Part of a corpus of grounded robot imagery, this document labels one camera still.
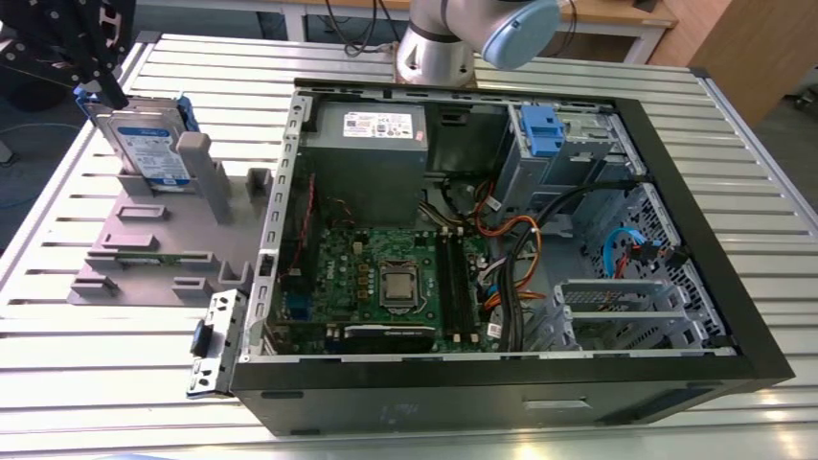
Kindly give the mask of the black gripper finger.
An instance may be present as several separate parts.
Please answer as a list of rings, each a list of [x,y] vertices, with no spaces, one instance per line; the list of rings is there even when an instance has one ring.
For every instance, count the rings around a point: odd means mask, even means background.
[[[96,7],[101,34],[103,55],[119,56],[132,47],[133,23],[136,18],[135,0],[101,0]]]
[[[85,93],[95,94],[100,103],[113,109],[124,108],[128,96],[117,80],[123,61],[119,49],[103,47],[100,56],[96,55],[95,46],[81,45],[77,50],[79,57],[66,57],[60,53],[44,57],[48,48],[37,50],[20,40],[2,40],[1,65],[72,89],[80,88]]]

